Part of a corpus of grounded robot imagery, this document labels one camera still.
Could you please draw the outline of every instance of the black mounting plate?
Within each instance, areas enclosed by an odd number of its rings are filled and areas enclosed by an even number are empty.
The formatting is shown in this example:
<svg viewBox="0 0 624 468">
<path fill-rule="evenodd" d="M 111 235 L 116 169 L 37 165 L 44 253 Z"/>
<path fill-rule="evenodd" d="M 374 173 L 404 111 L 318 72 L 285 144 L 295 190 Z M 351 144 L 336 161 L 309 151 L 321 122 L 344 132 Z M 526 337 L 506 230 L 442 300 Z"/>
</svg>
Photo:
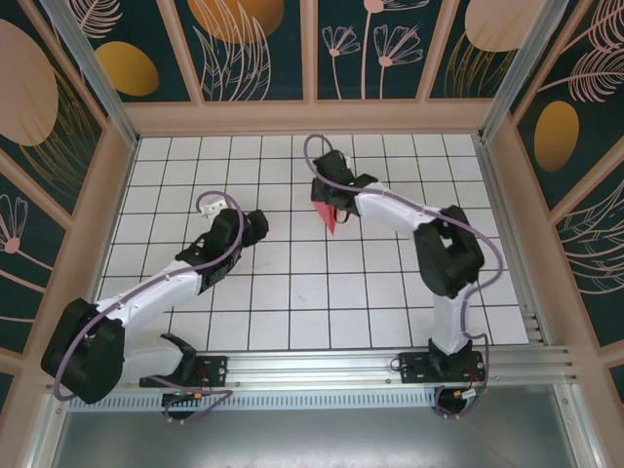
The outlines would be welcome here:
<svg viewBox="0 0 624 468">
<path fill-rule="evenodd" d="M 486 378 L 484 359 L 479 351 L 466 353 L 463 365 L 449 370 L 446 375 L 440 375 L 429 363 L 429 351 L 401 353 L 397 359 L 399 364 L 393 367 L 401 373 L 402 383 L 469 383 L 470 373 L 464 366 L 480 380 Z"/>
<path fill-rule="evenodd" d="M 227 376 L 227 357 L 225 356 L 197 356 L 195 359 L 195 368 L 186 381 L 177 381 L 175 378 L 163 376 L 165 380 L 184 387 L 193 388 L 217 388 L 225 386 L 225 376 Z M 164 388 L 163 385 L 149 377 L 142 378 L 138 382 L 139 387 L 143 388 Z"/>
</svg>

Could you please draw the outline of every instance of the wall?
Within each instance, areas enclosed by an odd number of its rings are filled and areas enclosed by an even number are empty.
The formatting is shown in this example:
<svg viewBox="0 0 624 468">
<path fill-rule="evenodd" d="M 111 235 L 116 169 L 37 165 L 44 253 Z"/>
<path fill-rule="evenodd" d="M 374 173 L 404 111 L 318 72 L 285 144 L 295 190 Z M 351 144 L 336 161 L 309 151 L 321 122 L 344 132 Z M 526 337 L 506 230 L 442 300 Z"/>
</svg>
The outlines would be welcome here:
<svg viewBox="0 0 624 468">
<path fill-rule="evenodd" d="M 623 38 L 621 1 L 579 1 L 492 141 L 554 342 L 569 346 L 594 422 L 620 462 Z"/>
<path fill-rule="evenodd" d="M 144 135 L 474 132 L 542 4 L 69 2 Z"/>
<path fill-rule="evenodd" d="M 41 355 L 90 290 L 130 148 L 27 2 L 3 2 L 0 62 L 0 453 L 15 466 L 51 381 Z"/>
</svg>

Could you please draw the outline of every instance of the white tile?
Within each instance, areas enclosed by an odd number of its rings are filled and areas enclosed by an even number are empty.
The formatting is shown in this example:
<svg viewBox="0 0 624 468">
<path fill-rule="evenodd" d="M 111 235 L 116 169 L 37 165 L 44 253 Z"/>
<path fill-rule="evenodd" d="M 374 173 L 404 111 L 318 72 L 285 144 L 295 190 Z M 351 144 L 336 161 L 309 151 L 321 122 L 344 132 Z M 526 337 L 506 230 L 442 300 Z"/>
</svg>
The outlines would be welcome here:
<svg viewBox="0 0 624 468">
<path fill-rule="evenodd" d="M 363 272 L 361 241 L 328 242 L 330 273 Z"/>
<path fill-rule="evenodd" d="M 420 273 L 404 273 L 408 307 L 433 307 L 433 293 L 427 288 Z"/>
<path fill-rule="evenodd" d="M 141 161 L 165 161 L 171 138 L 142 138 L 136 158 Z"/>
<path fill-rule="evenodd" d="M 466 218 L 472 227 L 481 231 L 488 237 L 498 237 L 498 229 L 496 221 L 491 210 L 486 209 L 466 209 Z"/>
<path fill-rule="evenodd" d="M 306 164 L 304 159 L 292 160 L 292 182 L 293 183 L 312 183 L 314 174 Z"/>
<path fill-rule="evenodd" d="M 258 207 L 265 212 L 287 212 L 291 209 L 291 186 L 260 185 Z"/>
<path fill-rule="evenodd" d="M 401 269 L 403 271 L 420 271 L 416 245 L 412 239 L 399 241 L 399 254 L 401 255 Z"/>
<path fill-rule="evenodd" d="M 326 275 L 291 276 L 291 310 L 323 309 L 328 306 Z"/>
<path fill-rule="evenodd" d="M 188 214 L 156 214 L 149 242 L 182 242 Z"/>
<path fill-rule="evenodd" d="M 226 276 L 214 286 L 213 310 L 250 310 L 251 276 Z"/>
<path fill-rule="evenodd" d="M 488 320 L 486 319 L 486 311 L 483 307 L 470 306 L 468 309 L 468 333 L 472 336 L 479 336 L 480 334 L 485 333 L 487 335 L 487 339 L 489 339 L 489 343 L 491 344 L 491 334 L 489 334 L 488 328 Z M 485 341 L 483 338 L 473 339 L 475 344 L 484 344 Z"/>
<path fill-rule="evenodd" d="M 409 328 L 413 346 L 427 346 L 433 334 L 434 317 L 433 307 L 409 310 Z"/>
<path fill-rule="evenodd" d="M 388 181 L 388 169 L 386 167 L 386 159 L 381 158 L 356 158 L 355 159 L 355 174 L 361 176 L 362 174 L 368 174 L 379 179 L 380 182 L 386 183 Z"/>
<path fill-rule="evenodd" d="M 367 273 L 369 307 L 405 307 L 401 273 Z"/>
<path fill-rule="evenodd" d="M 163 185 L 190 185 L 195 180 L 197 161 L 168 161 Z"/>
<path fill-rule="evenodd" d="M 250 350 L 288 349 L 289 313 L 252 312 Z"/>
<path fill-rule="evenodd" d="M 292 137 L 292 156 L 294 158 L 303 157 L 303 143 L 308 135 L 294 135 Z M 308 143 L 308 152 L 310 157 L 318 158 L 323 155 L 323 144 L 319 138 L 312 138 Z"/>
<path fill-rule="evenodd" d="M 175 312 L 171 333 L 179 336 L 197 351 L 206 351 L 210 312 Z"/>
<path fill-rule="evenodd" d="M 123 213 L 154 213 L 159 191 L 160 187 L 130 187 Z"/>
<path fill-rule="evenodd" d="M 231 136 L 204 136 L 199 159 L 228 159 L 231 144 Z"/>
<path fill-rule="evenodd" d="M 267 241 L 288 241 L 291 238 L 291 214 L 290 213 L 265 213 L 269 221 L 269 233 Z"/>
<path fill-rule="evenodd" d="M 326 232 L 329 241 L 362 239 L 360 219 L 357 216 L 350 216 L 345 223 L 338 224 L 333 234 L 330 233 L 329 229 L 326 229 Z"/>
<path fill-rule="evenodd" d="M 316 212 L 292 213 L 292 239 L 294 241 L 325 240 L 325 224 Z"/>
<path fill-rule="evenodd" d="M 461 208 L 489 208 L 488 193 L 483 182 L 456 182 L 455 189 Z"/>
<path fill-rule="evenodd" d="M 444 135 L 448 156 L 474 156 L 475 145 L 470 135 Z"/>
<path fill-rule="evenodd" d="M 188 213 L 191 206 L 190 185 L 162 187 L 158 198 L 158 213 Z"/>
<path fill-rule="evenodd" d="M 490 239 L 494 245 L 498 248 L 498 251 L 501 253 L 503 257 L 503 268 L 509 268 L 507 265 L 507 258 L 505 257 L 505 252 L 503 251 L 503 246 L 500 242 L 500 239 Z M 482 252 L 484 253 L 484 258 L 486 263 L 483 267 L 484 270 L 496 270 L 498 269 L 498 261 L 496 260 L 496 256 L 494 252 L 491 251 L 491 248 L 486 245 L 484 241 L 478 239 L 479 246 L 481 247 Z"/>
<path fill-rule="evenodd" d="M 227 183 L 258 183 L 260 160 L 230 160 Z"/>
<path fill-rule="evenodd" d="M 410 325 L 406 309 L 372 309 L 370 337 L 373 348 L 411 346 Z"/>
<path fill-rule="evenodd" d="M 213 288 L 184 300 L 174 307 L 175 312 L 210 312 L 213 308 Z"/>
<path fill-rule="evenodd" d="M 263 159 L 260 163 L 260 183 L 290 183 L 290 159 Z"/>
<path fill-rule="evenodd" d="M 366 308 L 364 275 L 330 275 L 330 308 Z"/>
<path fill-rule="evenodd" d="M 230 158 L 259 158 L 261 136 L 234 136 Z"/>
<path fill-rule="evenodd" d="M 353 135 L 356 157 L 384 156 L 381 135 Z"/>
<path fill-rule="evenodd" d="M 259 242 L 255 246 L 253 273 L 289 273 L 291 268 L 291 245 L 289 242 Z"/>
<path fill-rule="evenodd" d="M 199 145 L 202 139 L 198 136 L 178 136 L 172 139 L 169 149 L 169 160 L 192 159 L 199 157 Z"/>
<path fill-rule="evenodd" d="M 330 312 L 332 348 L 369 348 L 369 314 L 366 310 L 333 310 Z"/>
<path fill-rule="evenodd" d="M 383 146 L 386 156 L 415 156 L 411 135 L 384 135 Z"/>
<path fill-rule="evenodd" d="M 175 260 L 182 250 L 182 244 L 150 244 L 143 265 L 142 276 L 152 276 L 162 271 Z"/>
<path fill-rule="evenodd" d="M 236 200 L 245 213 L 252 212 L 258 206 L 257 185 L 228 185 L 225 192 Z"/>
<path fill-rule="evenodd" d="M 122 214 L 115 235 L 115 244 L 147 243 L 153 214 Z"/>
<path fill-rule="evenodd" d="M 198 185 L 222 185 L 227 179 L 227 161 L 200 161 L 197 164 L 195 183 Z"/>
<path fill-rule="evenodd" d="M 397 234 L 385 224 L 381 224 L 370 218 L 361 219 L 362 238 L 364 240 L 374 239 L 396 239 Z"/>
<path fill-rule="evenodd" d="M 310 200 L 310 193 L 311 188 L 309 183 L 297 183 L 292 186 L 292 210 L 294 212 L 308 212 L 314 210 Z"/>
<path fill-rule="evenodd" d="M 213 312 L 209 351 L 247 350 L 249 329 L 249 312 Z"/>
<path fill-rule="evenodd" d="M 291 146 L 293 137 L 290 135 L 263 136 L 262 158 L 288 158 L 291 159 Z"/>
<path fill-rule="evenodd" d="M 452 180 L 447 158 L 420 158 L 418 159 L 418 167 L 423 181 Z"/>
<path fill-rule="evenodd" d="M 413 142 L 418 156 L 446 156 L 442 135 L 414 135 Z"/>
<path fill-rule="evenodd" d="M 401 271 L 397 241 L 364 241 L 364 264 L 367 273 Z"/>
<path fill-rule="evenodd" d="M 424 205 L 425 196 L 422 191 L 421 182 L 390 182 L 390 188 L 393 192 L 398 193 L 413 202 Z"/>
<path fill-rule="evenodd" d="M 455 180 L 483 180 L 477 158 L 448 158 Z"/>
<path fill-rule="evenodd" d="M 351 135 L 325 135 L 325 137 L 330 141 L 333 149 L 337 149 L 345 156 L 353 157 L 353 136 Z M 327 154 L 330 152 L 330 149 L 326 144 L 323 144 L 323 154 Z"/>
<path fill-rule="evenodd" d="M 106 276 L 138 276 L 143 269 L 144 244 L 118 244 L 113 246 L 108 259 Z"/>
<path fill-rule="evenodd" d="M 482 272 L 479 277 L 479 283 L 483 284 L 487 279 L 491 278 L 494 272 Z M 516 290 L 511 280 L 509 271 L 503 271 L 502 276 L 493 285 L 481 290 L 484 298 L 484 304 L 488 305 L 517 305 L 518 298 Z"/>
<path fill-rule="evenodd" d="M 154 320 L 144 325 L 140 329 L 140 333 L 143 336 L 160 336 L 163 333 L 169 333 L 169 325 L 172 322 L 171 312 L 163 312 Z"/>
<path fill-rule="evenodd" d="M 416 158 L 388 158 L 388 173 L 393 182 L 420 181 Z"/>
<path fill-rule="evenodd" d="M 124 293 L 138 283 L 140 283 L 139 276 L 104 278 L 98 299 L 108 299 L 114 295 Z"/>
<path fill-rule="evenodd" d="M 439 208 L 457 206 L 457 195 L 452 182 L 423 182 L 422 188 L 427 206 Z"/>
<path fill-rule="evenodd" d="M 291 312 L 291 349 L 330 347 L 330 317 L 327 310 Z"/>
<path fill-rule="evenodd" d="M 252 310 L 288 310 L 288 275 L 253 277 Z"/>
<path fill-rule="evenodd" d="M 165 162 L 138 161 L 130 185 L 160 185 L 165 172 Z"/>
<path fill-rule="evenodd" d="M 486 307 L 493 344 L 528 344 L 520 307 Z"/>
<path fill-rule="evenodd" d="M 291 243 L 292 273 L 327 273 L 325 242 Z"/>
</svg>

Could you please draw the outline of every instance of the red object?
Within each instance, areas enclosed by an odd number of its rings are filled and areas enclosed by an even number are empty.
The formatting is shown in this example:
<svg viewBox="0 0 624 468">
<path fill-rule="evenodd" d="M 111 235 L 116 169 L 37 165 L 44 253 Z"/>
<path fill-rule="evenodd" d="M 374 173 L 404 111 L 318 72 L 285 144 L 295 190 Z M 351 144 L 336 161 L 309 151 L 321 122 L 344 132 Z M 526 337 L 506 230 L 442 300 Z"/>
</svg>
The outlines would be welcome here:
<svg viewBox="0 0 624 468">
<path fill-rule="evenodd" d="M 335 230 L 335 207 L 331 207 L 330 205 L 323 202 L 312 202 L 314 205 L 314 209 L 321 215 L 323 222 L 330 230 L 330 233 L 333 234 Z"/>
</svg>

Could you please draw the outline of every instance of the white grid floor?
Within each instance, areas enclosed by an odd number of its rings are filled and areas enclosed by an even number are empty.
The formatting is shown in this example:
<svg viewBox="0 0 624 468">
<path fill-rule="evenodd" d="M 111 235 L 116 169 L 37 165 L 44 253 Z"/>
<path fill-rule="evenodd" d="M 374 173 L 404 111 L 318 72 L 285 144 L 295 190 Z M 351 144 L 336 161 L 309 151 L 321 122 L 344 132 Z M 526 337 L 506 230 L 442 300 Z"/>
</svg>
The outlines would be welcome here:
<svg viewBox="0 0 624 468">
<path fill-rule="evenodd" d="M 472 140 L 467 135 L 340 135 L 333 146 L 396 192 L 434 207 L 458 204 L 501 247 Z M 111 245 L 100 297 L 122 292 L 168 265 L 206 230 L 197 195 L 225 190 L 248 212 L 265 211 L 270 232 L 243 251 L 211 291 L 149 326 L 199 351 L 424 346 L 433 298 L 415 247 L 385 226 L 352 216 L 332 236 L 309 201 L 305 136 L 145 138 L 140 143 Z M 319 141 L 313 155 L 322 154 Z M 482 246 L 491 275 L 494 258 Z M 528 343 L 509 271 L 473 296 L 473 333 L 497 344 Z"/>
</svg>

